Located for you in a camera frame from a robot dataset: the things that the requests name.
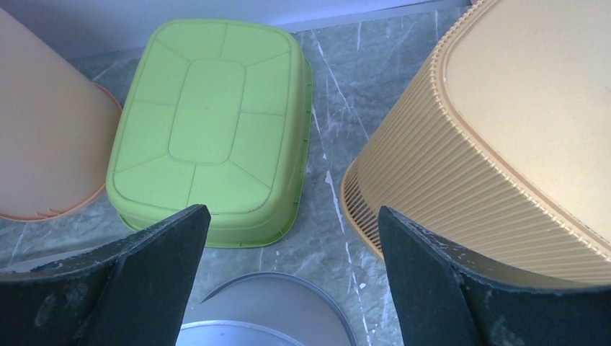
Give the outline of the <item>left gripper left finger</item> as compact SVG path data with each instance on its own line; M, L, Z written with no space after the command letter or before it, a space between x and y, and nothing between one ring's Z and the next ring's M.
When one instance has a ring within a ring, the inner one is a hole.
M192 205L148 228L1 274L3 345L174 345L211 216Z

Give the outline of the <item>grey plastic bucket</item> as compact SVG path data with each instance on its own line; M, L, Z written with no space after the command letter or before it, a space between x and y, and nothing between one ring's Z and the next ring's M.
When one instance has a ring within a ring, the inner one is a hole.
M220 285L186 309L177 345L356 345L329 294L281 272L254 272Z

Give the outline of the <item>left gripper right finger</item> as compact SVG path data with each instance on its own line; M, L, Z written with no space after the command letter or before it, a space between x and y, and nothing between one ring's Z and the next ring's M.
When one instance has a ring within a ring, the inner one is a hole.
M398 211L378 213L405 345L608 345L610 287L499 262Z

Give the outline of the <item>large orange plastic bucket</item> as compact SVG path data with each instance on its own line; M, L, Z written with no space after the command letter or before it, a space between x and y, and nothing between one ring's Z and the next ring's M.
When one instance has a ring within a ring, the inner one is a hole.
M68 215L104 190L120 103L1 13L1 217Z

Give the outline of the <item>green plastic basin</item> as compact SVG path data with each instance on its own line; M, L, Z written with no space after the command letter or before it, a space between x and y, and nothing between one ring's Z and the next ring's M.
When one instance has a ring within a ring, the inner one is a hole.
M134 231L201 204L209 247L274 244L298 214L312 96L311 65L289 32L167 22L125 100L106 176L111 204Z

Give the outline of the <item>yellow slatted waste basket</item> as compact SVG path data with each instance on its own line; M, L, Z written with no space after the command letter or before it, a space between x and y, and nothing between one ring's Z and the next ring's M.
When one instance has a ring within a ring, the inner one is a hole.
M341 184L383 256L387 206L499 262L610 282L610 3L477 1Z

